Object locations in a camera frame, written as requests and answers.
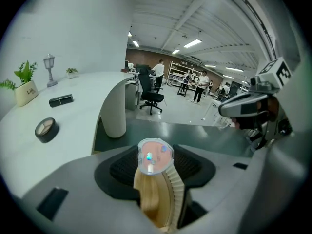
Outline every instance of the brown wall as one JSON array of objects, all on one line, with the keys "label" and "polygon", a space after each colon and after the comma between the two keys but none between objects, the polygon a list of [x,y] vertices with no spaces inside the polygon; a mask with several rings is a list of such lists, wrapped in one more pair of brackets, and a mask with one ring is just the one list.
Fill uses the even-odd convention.
[{"label": "brown wall", "polygon": [[[134,66],[136,66],[137,64],[147,64],[151,68],[153,68],[156,64],[158,64],[160,59],[163,59],[164,65],[165,65],[165,70],[164,70],[165,78],[167,78],[167,73],[169,71],[169,65],[171,61],[173,61],[174,63],[178,63],[178,64],[181,63],[181,65],[183,66],[186,66],[188,68],[194,68],[195,70],[198,70],[198,71],[204,70],[203,68],[196,67],[195,64],[193,64],[193,67],[191,67],[191,63],[189,63],[188,61],[187,61],[188,63],[187,65],[182,64],[182,61],[185,61],[183,59],[164,55],[164,54],[159,54],[155,52],[144,51],[144,50],[127,49],[126,60],[127,59],[129,60],[130,63],[133,63]],[[220,85],[220,83],[223,81],[223,78],[209,71],[207,71],[207,75],[209,79],[213,81],[214,85],[212,88],[212,92],[214,92],[216,88]]]}]

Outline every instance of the clear plastic cup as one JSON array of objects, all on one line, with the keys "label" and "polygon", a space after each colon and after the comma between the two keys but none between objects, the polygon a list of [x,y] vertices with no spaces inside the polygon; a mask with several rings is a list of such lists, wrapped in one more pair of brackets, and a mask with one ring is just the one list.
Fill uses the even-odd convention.
[{"label": "clear plastic cup", "polygon": [[137,160],[141,172],[155,175],[165,171],[174,161],[174,150],[160,138],[146,138],[140,141]]}]

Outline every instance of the person in black pants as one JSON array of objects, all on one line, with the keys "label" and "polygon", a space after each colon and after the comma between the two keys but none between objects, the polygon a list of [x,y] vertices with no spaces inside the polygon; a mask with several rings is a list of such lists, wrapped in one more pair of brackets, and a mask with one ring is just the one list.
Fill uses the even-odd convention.
[{"label": "person in black pants", "polygon": [[155,79],[155,87],[160,88],[162,85],[162,78],[164,75],[164,60],[159,60],[159,64],[157,64],[154,68],[153,71],[155,72],[156,79]]},{"label": "person in black pants", "polygon": [[210,90],[211,90],[211,88],[213,87],[213,81],[211,80],[210,82],[209,82],[209,86],[208,86],[208,93],[207,93],[207,95],[209,95],[209,93],[210,93]]},{"label": "person in black pants", "polygon": [[[191,78],[192,74],[193,74],[192,71],[191,71],[190,73],[186,73],[186,74],[183,76],[183,82],[184,82],[184,83],[189,83],[189,82],[191,82],[191,81],[192,81],[192,78]],[[181,93],[185,91],[186,86],[187,86],[186,84],[182,84]]]},{"label": "person in black pants", "polygon": [[196,90],[195,90],[195,94],[194,94],[194,101],[193,103],[197,104],[200,102],[200,99],[201,99],[201,94],[204,92],[206,86],[209,84],[209,78],[207,76],[207,72],[206,71],[203,71],[202,74],[201,74],[201,77],[198,81],[198,85],[196,87]]}]

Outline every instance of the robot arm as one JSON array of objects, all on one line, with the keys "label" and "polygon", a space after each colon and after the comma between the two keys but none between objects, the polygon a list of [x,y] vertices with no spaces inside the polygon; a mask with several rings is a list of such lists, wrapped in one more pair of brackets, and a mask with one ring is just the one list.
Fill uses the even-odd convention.
[{"label": "robot arm", "polygon": [[[269,62],[251,78],[251,87],[245,94],[235,96],[222,103],[219,113],[224,117],[236,118],[242,129],[257,128],[266,140],[288,133],[285,113],[276,99],[276,94],[292,76],[283,58]],[[276,104],[274,113],[270,104]]]}]

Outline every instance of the gray floor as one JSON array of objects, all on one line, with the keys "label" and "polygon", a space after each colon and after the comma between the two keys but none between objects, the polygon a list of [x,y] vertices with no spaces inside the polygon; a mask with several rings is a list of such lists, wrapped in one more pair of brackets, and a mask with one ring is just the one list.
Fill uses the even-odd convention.
[{"label": "gray floor", "polygon": [[212,152],[233,156],[251,157],[252,152],[241,130],[234,127],[212,127],[214,115],[207,115],[201,120],[211,103],[211,96],[202,97],[200,104],[192,100],[194,91],[188,91],[186,97],[177,95],[177,87],[162,86],[160,91],[165,99],[158,104],[163,112],[156,108],[126,110],[127,132],[119,139],[109,138],[102,123],[97,129],[95,150],[110,149],[138,144],[145,138],[161,138],[173,144],[184,144]]},{"label": "gray floor", "polygon": [[186,97],[183,97],[177,95],[178,87],[162,86],[162,88],[163,90],[159,93],[163,94],[165,99],[158,104],[163,110],[162,113],[160,113],[158,109],[153,108],[153,115],[151,116],[148,107],[144,107],[141,110],[138,107],[134,111],[126,110],[127,118],[197,126],[212,126],[215,115],[207,115],[205,120],[201,120],[204,118],[205,112],[211,104],[211,96],[202,97],[199,104],[194,104],[189,101],[193,101],[194,91],[188,90]]},{"label": "gray floor", "polygon": [[183,144],[211,152],[251,157],[252,152],[241,130],[176,123],[127,119],[127,131],[119,139],[109,138],[99,123],[95,142],[96,151],[138,144],[142,139],[156,137],[170,145]]}]

